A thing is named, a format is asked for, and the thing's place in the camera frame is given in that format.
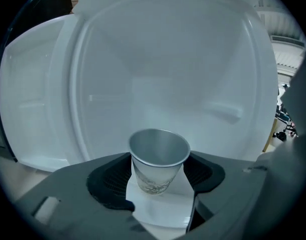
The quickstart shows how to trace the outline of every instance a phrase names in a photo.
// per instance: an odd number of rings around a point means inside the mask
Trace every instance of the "white cup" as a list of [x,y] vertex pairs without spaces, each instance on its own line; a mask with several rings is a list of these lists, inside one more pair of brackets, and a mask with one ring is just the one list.
[[138,186],[152,195],[168,188],[190,154],[186,139],[163,129],[137,131],[128,145]]

